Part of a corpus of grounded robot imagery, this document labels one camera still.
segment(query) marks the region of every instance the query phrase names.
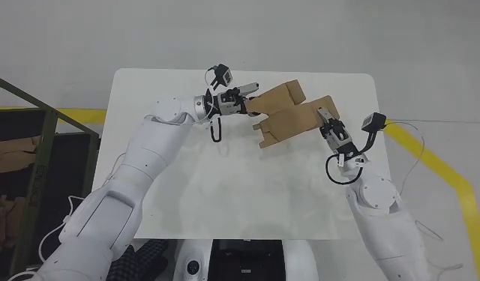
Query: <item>white cable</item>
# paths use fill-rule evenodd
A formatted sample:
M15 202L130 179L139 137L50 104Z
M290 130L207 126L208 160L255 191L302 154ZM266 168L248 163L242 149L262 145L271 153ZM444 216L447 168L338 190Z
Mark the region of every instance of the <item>white cable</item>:
M403 181L402 181L402 185L401 185L401 187L400 187L400 196L401 196L402 193L404 192L404 187L405 187L405 183L407 182L408 176L410 176L410 173L411 173L411 172L413 171L413 169L417 166L417 164L419 164L420 159L421 159L422 156L423 156L423 152L425 151L425 139L424 139L422 133L420 132L420 130L419 130L416 126L414 126L414 125L412 125L412 124L410 124L410 123L400 122L400 121L393 121L393 122L391 122L391 123L386 124L385 126L389 126L390 124L405 124L405 125L409 125L409 126L415 128L415 130L417 130L417 132L418 132L418 134L420 135L420 138L421 138L421 151L420 151L420 155L417 157L417 160L415 161L415 163L414 163L413 166L410 168L410 170L409 170L408 173L405 175L405 178L404 178Z
M386 124L385 126L388 126L390 124L405 124L405 125L409 125L413 128L415 128L415 130L417 130L418 134L420 135L421 137L421 152L420 152L420 155L417 157L417 160L415 161L415 163L413 164L413 166L410 168L410 170L408 171L408 173L405 175L405 179L403 180L402 182L402 185L401 185L401 188L400 188L400 195L402 194L402 192L404 191L404 186L405 186L405 182L407 182L407 179L408 179L408 176L410 175L410 173L412 172L412 170L416 167L416 165L420 162L420 159L422 158L423 156L423 153L425 151L425 139L422 135L422 133L420 132L420 130L414 126L413 124L410 124L410 123L406 123L406 122L402 122L402 121L393 121L391 123L388 123ZM415 225L417 227L417 229L423 233L424 235L428 236L429 238L432 238L434 239L435 241L445 241L438 233L436 233L434 230L428 228L424 223L420 222L419 220L416 220L415 221ZM420 226L422 228L425 228L428 230L428 232L430 232L431 234L429 234L428 232L426 232L425 230L423 230L422 228L420 228ZM440 281L440 277L443 275L443 273L445 273L446 271L455 271L455 270L458 270L458 269L461 269L464 267L464 264L463 263L459 263L459 264L456 264L456 265L449 265L447 267L441 267L439 265L435 265L433 264L430 260L427 260L428 264L433 266L434 268L437 268L439 270L441 270L439 272L439 274L436 276L436 281Z
M8 281L13 281L17 277L25 276L25 275L32 275L33 277L39 277L40 279L45 280L39 273L37 273L35 271L24 271L24 272L18 273L16 275L13 275L12 277L10 277L10 279Z
M112 166L112 170L110 171L110 173L107 175L107 177L105 178L105 181L103 182L102 186L107 184L108 181L110 181L110 179L112 178L113 176L113 170L115 170L115 166L117 165L117 162L120 160L120 157L124 156L125 155L125 152L118 155L117 156L117 159L115 160L115 162L113 163L113 166Z
M443 273L445 273L446 271L455 271L455 270L459 270L461 268L464 267L464 264L463 263L459 263L457 265L450 265L448 267L440 267L438 265L434 265L433 263L431 263L429 260L428 260L428 264L433 266L434 268L438 268L439 270L441 270L438 275L436 276L436 281L440 281L440 277L443 275Z
M45 262L46 259L44 258L44 256L42 255L42 246L44 245L44 241L51 235L53 234L55 231L59 230L61 227L63 227L67 222L68 220L70 219L70 217L72 216L72 213L74 212L74 203L72 202L72 198L74 199L79 199L79 200L83 200L84 198L80 198L80 197L77 197L77 196L68 196L68 202L70 203L70 213L63 219L63 223L58 226L57 228L53 229L52 231L48 232L41 240L40 244L38 245L38 257L40 257L40 260L42 262Z

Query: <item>cardboard piece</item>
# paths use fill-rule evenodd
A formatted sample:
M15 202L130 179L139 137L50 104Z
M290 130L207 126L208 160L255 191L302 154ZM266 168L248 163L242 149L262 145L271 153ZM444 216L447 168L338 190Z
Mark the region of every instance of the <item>cardboard piece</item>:
M247 103L249 111L250 109L255 109L255 112L268 115L267 119L253 126L254 130L260 129L262 131L263 141L259 143L261 148L323 126L323 121L317 112L317 109L320 107L327 108L334 118L340 118L332 97L325 96L309 103L295 104L295 102L305 100L302 87L297 80L287 83L279 85L267 91L267 95L261 94ZM284 88L288 89L288 98L284 96ZM296 97L303 97L303 100L297 99L294 101L292 93Z
M18 171L35 161L40 137L0 142L0 173Z
M15 201L8 201L6 195L1 197L0 214L3 209L4 216L0 217L0 247L14 247L17 243L25 206L23 197L16 197Z
M305 101L305 94L298 80L285 82L246 102L248 112L271 115L279 110Z

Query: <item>black panel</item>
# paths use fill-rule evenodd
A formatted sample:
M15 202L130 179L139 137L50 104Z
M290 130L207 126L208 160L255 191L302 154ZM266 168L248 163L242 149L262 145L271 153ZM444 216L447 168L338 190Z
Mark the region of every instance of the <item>black panel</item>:
M81 196L89 153L90 135L87 133L58 134L53 140L52 153L46 174L38 223L31 245L30 264L40 263L37 248L41 239L62 223L70 211L68 196ZM76 208L80 200L74 199ZM48 258L59 246L59 233L50 235L42 246L42 255Z
M285 281L282 241L214 240L208 281Z
M0 141L41 135L45 113L40 109L0 111Z

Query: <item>white tabletop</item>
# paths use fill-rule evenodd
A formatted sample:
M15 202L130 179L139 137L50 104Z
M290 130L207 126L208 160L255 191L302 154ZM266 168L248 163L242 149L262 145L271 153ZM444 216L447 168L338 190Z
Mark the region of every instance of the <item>white tabletop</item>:
M204 94L204 73L116 72L93 189L104 182L154 102ZM365 74L233 71L232 75L232 86L258 82L256 94L298 79L307 101L331 95L358 148L367 140L361 131L363 119L379 110L374 81ZM260 149L262 134L252 125L264 117L223 117L220 144L211 141L208 124L193 126L174 164L147 193L136 238L357 238L345 188L325 174L324 163L332 152L320 132L312 130ZM380 174L390 176L381 133L367 155ZM340 178L334 167L332 171Z

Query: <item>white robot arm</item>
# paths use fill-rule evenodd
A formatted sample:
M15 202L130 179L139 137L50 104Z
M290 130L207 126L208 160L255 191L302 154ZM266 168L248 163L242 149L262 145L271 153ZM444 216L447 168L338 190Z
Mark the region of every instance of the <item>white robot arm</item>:
M327 109L321 108L318 113L324 121L320 131L335 153L329 159L344 157L339 169L349 181L342 184L348 185L346 198L368 252L389 281L430 281L425 244L415 221L395 186L378 176L364 154L371 148L375 132L384 128L385 116L374 113L365 119L362 129L370 137L365 148L358 151L341 121ZM328 162L325 169L328 173Z
M245 96L257 89L251 83L214 97L207 91L195 98L158 101L115 174L66 218L60 247L33 280L105 280L111 262L120 258L140 226L147 191L175 159L192 125L213 115L247 114Z

